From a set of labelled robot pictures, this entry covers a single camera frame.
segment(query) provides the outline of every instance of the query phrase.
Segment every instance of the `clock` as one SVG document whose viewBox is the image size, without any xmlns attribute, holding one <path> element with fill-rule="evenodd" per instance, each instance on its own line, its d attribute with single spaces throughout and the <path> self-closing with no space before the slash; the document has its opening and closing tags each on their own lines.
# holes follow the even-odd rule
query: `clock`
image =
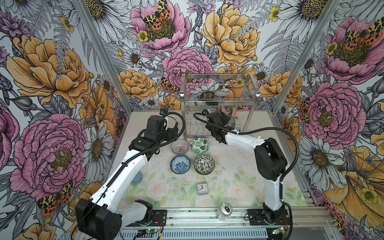
<svg viewBox="0 0 384 240">
<path fill-rule="evenodd" d="M 208 193 L 208 184 L 207 182 L 199 182 L 197 183 L 197 194 L 204 195 Z"/>
</svg>

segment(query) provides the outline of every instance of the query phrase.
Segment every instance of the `floral wallpaper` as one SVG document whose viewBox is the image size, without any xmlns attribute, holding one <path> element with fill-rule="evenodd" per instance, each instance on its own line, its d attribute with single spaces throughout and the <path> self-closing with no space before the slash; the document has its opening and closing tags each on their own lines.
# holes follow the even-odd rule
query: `floral wallpaper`
<svg viewBox="0 0 384 240">
<path fill-rule="evenodd" d="M 384 2 L 342 1 L 337 13 L 345 16 L 330 22 L 277 117 L 300 142 L 298 165 L 343 239 L 380 240 L 384 239 Z M 261 95 L 274 98 L 285 75 L 268 78 L 260 87 Z"/>
<path fill-rule="evenodd" d="M 0 0 L 0 231 L 69 240 L 127 121 L 65 0 Z"/>
</svg>

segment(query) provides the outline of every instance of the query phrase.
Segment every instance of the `pink peony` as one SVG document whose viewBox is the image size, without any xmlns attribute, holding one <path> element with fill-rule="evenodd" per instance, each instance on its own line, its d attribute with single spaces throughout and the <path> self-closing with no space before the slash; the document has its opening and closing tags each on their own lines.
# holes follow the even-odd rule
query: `pink peony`
<svg viewBox="0 0 384 240">
<path fill-rule="evenodd" d="M 336 150 L 356 139 L 367 118 L 358 90 L 347 83 L 322 83 L 310 97 L 308 115 L 310 122 L 304 124 L 307 136 L 315 135 Z"/>
<path fill-rule="evenodd" d="M 18 168 L 11 175 L 11 189 L 38 200 L 58 193 L 69 181 L 77 187 L 85 175 L 81 165 L 87 140 L 84 128 L 65 114 L 26 127 L 15 144 Z"/>
<path fill-rule="evenodd" d="M 12 142 L 20 132 L 19 123 L 7 108 L 0 106 L 0 170 L 8 162 L 12 152 Z"/>
<path fill-rule="evenodd" d="M 355 30 L 362 32 L 374 22 L 362 22 L 358 18 L 347 17 L 334 31 L 334 36 L 328 38 L 328 48 L 324 62 L 321 63 L 322 71 L 339 81 L 349 81 L 352 84 L 362 84 L 375 76 L 384 67 L 384 37 L 372 45 L 359 44 L 354 50 L 345 48 L 345 34 Z"/>
<path fill-rule="evenodd" d="M 144 41 L 144 46 L 151 54 L 161 54 L 163 52 L 174 51 L 180 46 L 185 46 L 189 39 L 190 22 L 189 18 L 184 18 L 183 13 L 180 12 L 179 6 L 175 6 L 168 0 L 168 7 L 172 10 L 171 24 L 174 27 L 174 33 L 172 37 L 162 37 L 160 39 L 148 39 Z M 132 8 L 131 19 L 134 27 L 131 28 L 133 34 L 138 34 L 140 31 L 147 31 L 147 25 L 144 23 L 144 18 L 149 15 L 155 15 L 158 4 L 154 7 L 148 5 L 144 8 L 142 5 L 140 8 Z"/>
<path fill-rule="evenodd" d="M 174 51 L 171 57 L 163 60 L 164 77 L 173 86 L 181 87 L 181 74 L 211 74 L 213 73 L 211 61 L 208 56 L 198 53 L 193 48 L 179 48 Z M 211 79 L 192 79 L 193 83 L 188 84 L 188 91 L 199 87 L 199 84 L 209 84 Z"/>
</svg>

